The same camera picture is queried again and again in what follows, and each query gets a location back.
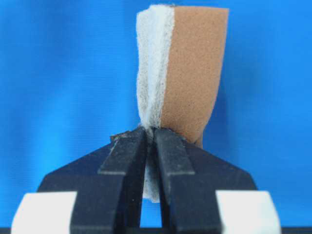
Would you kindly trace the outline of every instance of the white felt layer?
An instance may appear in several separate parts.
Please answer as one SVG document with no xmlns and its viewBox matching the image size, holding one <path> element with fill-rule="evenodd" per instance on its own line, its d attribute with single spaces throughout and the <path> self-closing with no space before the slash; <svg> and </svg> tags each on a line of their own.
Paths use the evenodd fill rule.
<svg viewBox="0 0 312 234">
<path fill-rule="evenodd" d="M 216 191 L 222 234 L 280 234 L 280 221 L 266 191 Z"/>
<path fill-rule="evenodd" d="M 69 234 L 77 192 L 25 194 L 11 234 Z"/>
<path fill-rule="evenodd" d="M 151 5 L 136 18 L 139 55 L 136 96 L 141 124 L 147 130 L 160 127 L 174 16 L 173 7 Z M 150 160 L 146 164 L 143 197 L 159 202 L 158 181 Z"/>
</svg>

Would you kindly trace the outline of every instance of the compressed foam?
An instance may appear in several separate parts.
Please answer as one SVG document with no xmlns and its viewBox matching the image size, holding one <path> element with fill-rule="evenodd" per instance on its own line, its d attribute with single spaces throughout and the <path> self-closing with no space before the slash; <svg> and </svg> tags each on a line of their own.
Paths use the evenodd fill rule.
<svg viewBox="0 0 312 234">
<path fill-rule="evenodd" d="M 202 147 L 218 91 L 228 10 L 151 5 L 137 15 L 141 124 L 169 128 Z M 159 201 L 148 160 L 143 197 Z"/>
</svg>

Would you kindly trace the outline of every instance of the blue fabric background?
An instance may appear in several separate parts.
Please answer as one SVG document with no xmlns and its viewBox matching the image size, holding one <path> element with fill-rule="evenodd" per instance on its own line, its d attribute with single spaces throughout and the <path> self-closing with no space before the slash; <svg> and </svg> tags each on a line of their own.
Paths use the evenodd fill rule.
<svg viewBox="0 0 312 234">
<path fill-rule="evenodd" d="M 137 126 L 136 13 L 160 2 L 0 1 L 0 226 L 46 173 Z M 204 148 L 269 190 L 283 226 L 312 225 L 311 2 L 174 3 L 230 9 Z"/>
</svg>

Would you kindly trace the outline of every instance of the black metal jaw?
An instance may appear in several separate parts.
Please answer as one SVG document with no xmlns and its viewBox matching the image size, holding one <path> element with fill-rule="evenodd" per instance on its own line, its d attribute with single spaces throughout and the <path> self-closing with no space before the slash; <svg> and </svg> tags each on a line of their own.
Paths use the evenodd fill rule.
<svg viewBox="0 0 312 234">
<path fill-rule="evenodd" d="M 47 174 L 37 192 L 77 191 L 71 234 L 219 234 L 215 191 L 257 189 L 249 173 L 169 129 L 155 129 L 153 150 L 148 147 L 142 127 L 117 135 L 110 144 Z M 159 229 L 139 227 L 148 152 L 160 178 Z"/>
</svg>

